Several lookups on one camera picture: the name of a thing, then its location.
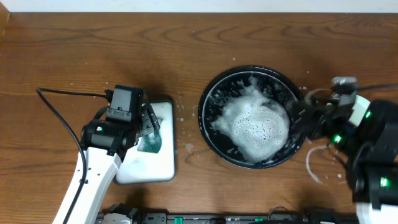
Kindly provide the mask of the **green sponge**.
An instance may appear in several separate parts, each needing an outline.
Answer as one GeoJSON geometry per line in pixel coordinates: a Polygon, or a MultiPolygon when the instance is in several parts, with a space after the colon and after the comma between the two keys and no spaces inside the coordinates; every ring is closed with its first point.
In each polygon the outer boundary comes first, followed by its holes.
{"type": "Polygon", "coordinates": [[[162,138],[159,131],[155,131],[139,139],[137,150],[157,154],[162,147],[162,138]]]}

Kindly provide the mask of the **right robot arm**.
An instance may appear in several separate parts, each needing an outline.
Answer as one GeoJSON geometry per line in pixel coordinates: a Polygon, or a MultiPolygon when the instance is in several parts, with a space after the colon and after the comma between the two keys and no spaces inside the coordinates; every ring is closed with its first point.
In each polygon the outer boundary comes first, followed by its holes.
{"type": "Polygon", "coordinates": [[[359,125],[349,121],[354,104],[294,103],[294,127],[311,140],[327,138],[348,160],[347,183],[359,223],[397,221],[397,104],[374,100],[359,125]]]}

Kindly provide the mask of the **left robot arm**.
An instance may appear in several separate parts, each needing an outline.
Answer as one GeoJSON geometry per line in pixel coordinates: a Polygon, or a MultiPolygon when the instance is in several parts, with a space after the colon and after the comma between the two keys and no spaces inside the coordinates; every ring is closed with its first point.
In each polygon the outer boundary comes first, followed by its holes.
{"type": "Polygon", "coordinates": [[[84,156],[78,156],[72,181],[54,219],[63,223],[73,198],[77,193],[83,169],[86,169],[84,184],[68,223],[94,223],[110,183],[129,185],[149,182],[163,182],[175,175],[174,121],[171,102],[150,104],[153,115],[158,119],[160,129],[154,132],[143,130],[144,136],[137,144],[127,149],[125,157],[110,156],[107,150],[89,147],[84,156]]]}

